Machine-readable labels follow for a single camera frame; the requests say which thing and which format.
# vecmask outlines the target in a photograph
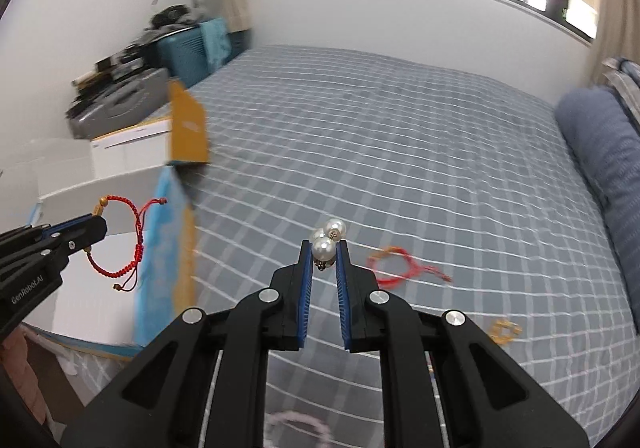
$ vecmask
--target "red bracelet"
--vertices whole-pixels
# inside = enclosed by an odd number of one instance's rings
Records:
[[[409,269],[407,269],[401,275],[398,275],[398,277],[393,277],[393,278],[378,278],[378,277],[376,277],[376,280],[378,281],[378,285],[380,287],[388,287],[388,288],[395,287],[396,285],[400,284],[403,280],[409,280],[410,278],[414,278],[416,276],[419,276],[423,272],[429,272],[431,274],[434,274],[438,278],[444,280],[445,282],[451,282],[452,281],[452,279],[451,279],[451,277],[449,275],[444,274],[437,267],[433,267],[432,265],[420,265],[420,264],[418,264],[414,260],[414,257],[411,256],[404,247],[397,247],[397,246],[394,246],[394,245],[390,245],[388,247],[385,247],[384,249],[380,249],[379,251],[376,251],[374,254],[369,256],[369,258],[367,258],[367,267],[371,271],[373,271],[375,273],[376,272],[376,269],[375,269],[376,262],[379,261],[382,258],[386,258],[387,256],[391,256],[392,254],[401,254],[402,257],[405,259],[407,265],[409,266]]]
[[[102,215],[102,212],[104,211],[104,208],[107,206],[107,204],[109,204],[109,201],[118,201],[126,204],[127,206],[129,206],[129,208],[131,208],[131,211],[133,211],[133,215],[136,218],[137,243],[136,243],[136,248],[133,254],[133,260],[129,262],[125,267],[120,269],[119,271],[110,272],[110,271],[107,271],[106,269],[101,268],[99,265],[95,263],[95,260],[91,256],[91,247],[88,247],[85,249],[86,257],[89,259],[89,263],[93,266],[95,271],[97,271],[101,275],[104,275],[108,278],[120,278],[126,275],[128,272],[131,272],[131,275],[125,280],[123,284],[119,284],[119,283],[113,284],[113,288],[117,291],[130,292],[130,291],[133,291],[136,284],[138,283],[138,265],[142,261],[142,254],[144,252],[144,246],[142,244],[143,242],[142,230],[145,227],[146,211],[153,204],[166,204],[166,198],[162,197],[161,199],[151,199],[148,203],[146,203],[142,207],[142,209],[140,209],[140,211],[138,211],[138,209],[136,208],[136,205],[133,202],[131,202],[129,199],[125,197],[119,197],[117,195],[107,195],[106,197],[102,197],[100,199],[100,203],[98,203],[98,205],[95,206],[94,215]],[[134,275],[136,279],[133,282],[132,287],[125,289],[124,287],[127,285],[129,280],[131,280],[131,278]]]

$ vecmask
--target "bed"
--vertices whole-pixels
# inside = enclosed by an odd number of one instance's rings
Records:
[[[400,285],[415,308],[457,308],[484,330],[519,325],[504,348],[592,446],[623,415],[640,386],[640,340],[551,106],[473,74],[286,46],[246,52],[191,92],[212,142],[210,164],[184,172],[199,306],[225,309],[267,285],[337,216],[353,263],[398,245],[452,276]],[[378,359],[342,349],[334,277],[315,273],[306,348],[271,353],[272,446],[383,445]],[[73,356],[96,392],[122,366]]]

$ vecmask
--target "blue cushion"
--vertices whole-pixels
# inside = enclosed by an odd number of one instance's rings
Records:
[[[556,120],[600,206],[640,329],[640,137],[609,88],[562,98]]]

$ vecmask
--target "white wall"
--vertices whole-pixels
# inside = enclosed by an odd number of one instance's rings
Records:
[[[489,76],[557,102],[588,47],[496,0],[249,0],[255,44],[377,52]]]
[[[12,0],[0,19],[0,155],[68,135],[70,82],[121,50],[157,10],[191,0]]]

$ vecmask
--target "white pearl bead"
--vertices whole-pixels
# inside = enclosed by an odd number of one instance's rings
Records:
[[[326,237],[326,235],[324,234],[324,229],[322,227],[318,227],[317,229],[314,229],[313,233],[311,234],[311,237],[309,238],[309,241],[313,243],[318,238],[322,238],[322,237]]]
[[[311,253],[316,260],[328,262],[335,256],[335,242],[329,237],[316,238],[311,244]]]
[[[346,238],[347,225],[340,219],[329,219],[324,225],[324,234],[338,242]]]

